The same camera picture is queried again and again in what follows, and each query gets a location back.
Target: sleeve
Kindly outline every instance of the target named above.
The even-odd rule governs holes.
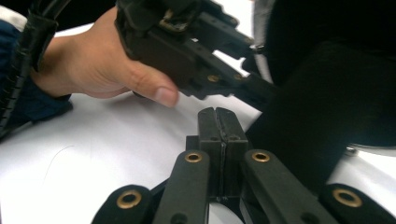
[[[10,59],[20,34],[21,31],[16,26],[0,18],[1,90],[4,88],[5,80],[10,69]],[[60,115],[72,108],[69,98],[70,95],[56,99],[51,98],[40,90],[33,80],[28,77],[7,126],[17,127],[29,121],[39,121]]]

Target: white surface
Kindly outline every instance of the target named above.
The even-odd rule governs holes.
[[[252,2],[220,2],[251,35]],[[169,177],[186,135],[197,134],[200,110],[230,109],[244,129],[259,115],[222,96],[199,101],[181,95],[176,108],[131,93],[111,100],[75,94],[72,102],[73,111],[25,127],[0,145],[3,224],[91,223],[113,190],[129,184],[151,189]],[[343,158],[330,182],[363,190],[396,216],[395,166],[396,158],[361,153]],[[218,204],[210,209],[210,223],[240,223]]]

